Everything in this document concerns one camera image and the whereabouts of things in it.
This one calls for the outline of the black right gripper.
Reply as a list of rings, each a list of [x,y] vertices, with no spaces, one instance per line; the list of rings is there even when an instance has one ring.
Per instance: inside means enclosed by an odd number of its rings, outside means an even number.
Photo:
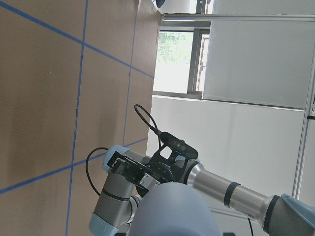
[[[189,149],[186,147],[183,147],[182,150],[170,148],[171,154],[166,159],[160,154],[164,148],[166,146],[161,146],[146,166],[142,163],[144,156],[139,153],[114,151],[113,154],[107,155],[107,166],[111,173],[122,175],[131,183],[140,183],[144,192],[147,193],[160,183],[179,182],[185,173],[189,161]],[[178,156],[184,158],[182,167],[176,165]],[[153,174],[147,173],[147,167],[153,171]]]

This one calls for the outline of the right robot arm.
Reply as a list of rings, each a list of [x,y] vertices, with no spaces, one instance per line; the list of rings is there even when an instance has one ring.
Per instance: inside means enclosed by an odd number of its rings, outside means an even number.
[[[315,233],[313,207],[287,194],[259,194],[178,152],[148,157],[113,146],[103,169],[108,176],[89,222],[95,236],[217,235],[204,196],[257,221],[270,236]]]

